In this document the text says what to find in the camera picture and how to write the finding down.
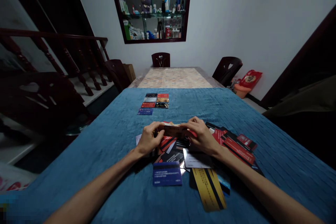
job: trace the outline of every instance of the wall display cabinet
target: wall display cabinet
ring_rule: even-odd
[[[182,42],[190,0],[114,0],[125,44]]]

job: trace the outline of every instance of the blue tablecloth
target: blue tablecloth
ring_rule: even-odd
[[[169,109],[137,115],[146,93],[168,93]],[[125,89],[9,208],[8,217],[44,221],[80,188],[135,147],[152,121],[186,122],[197,115],[254,140],[266,178],[327,223],[335,221],[336,172],[228,89]],[[270,215],[232,177],[227,209],[206,213],[185,173],[181,187],[153,187],[152,165],[129,173],[94,223],[265,223]]]

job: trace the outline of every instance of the wooden chair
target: wooden chair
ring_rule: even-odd
[[[57,72],[0,79],[0,90],[0,113],[42,135],[65,135],[69,125],[75,128],[73,123],[78,116],[87,116],[83,125],[94,117],[73,84]]]
[[[157,52],[152,54],[153,67],[170,67],[170,54]]]
[[[105,66],[111,74],[112,81],[117,87],[119,93],[131,84],[120,59],[110,59],[105,62]]]
[[[242,61],[239,58],[223,57],[212,77],[224,87],[227,87],[230,85],[232,78],[239,71],[242,65]]]

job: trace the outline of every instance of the red gift bag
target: red gift bag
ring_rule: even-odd
[[[239,85],[252,89],[257,84],[262,74],[263,73],[261,72],[250,70],[247,72],[247,74],[245,74],[244,78],[242,78],[242,80],[239,82]]]

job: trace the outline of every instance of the wooden railing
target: wooden railing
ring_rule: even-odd
[[[107,85],[106,80],[104,79],[103,72],[97,63],[97,59],[101,67],[104,67],[104,58],[102,56],[102,52],[99,48],[98,42],[102,46],[106,59],[109,60],[109,56],[107,55],[105,45],[107,42],[107,38],[105,37],[91,37],[91,36],[78,36],[78,35],[68,35],[68,34],[58,34],[58,33],[46,33],[40,31],[27,31],[27,30],[13,30],[13,29],[3,29],[0,28],[0,42],[2,45],[10,52],[15,54],[18,60],[22,63],[23,68],[27,72],[37,72],[37,70],[33,67],[33,65],[27,60],[27,58],[22,54],[20,47],[14,42],[11,37],[30,37],[32,41],[35,43],[37,48],[39,48],[50,63],[53,65],[55,70],[59,72],[62,76],[66,77],[60,66],[57,64],[55,59],[50,54],[47,45],[42,40],[45,38],[48,41],[56,43],[60,48],[61,52],[63,53],[64,59],[66,59],[67,63],[70,66],[72,72],[78,77],[80,82],[84,85],[84,88],[89,96],[93,95],[92,90],[88,87],[85,78],[81,74],[80,70],[78,69],[77,65],[75,64],[73,57],[70,55],[68,47],[69,45],[72,47],[72,53],[75,53],[79,62],[83,65],[82,72],[88,72],[90,77],[93,80],[94,86],[97,90],[101,90],[99,83],[97,82],[94,73],[91,70],[93,67],[99,74],[101,78],[101,82],[103,86]],[[110,75],[107,73],[108,81],[111,82],[112,79]]]

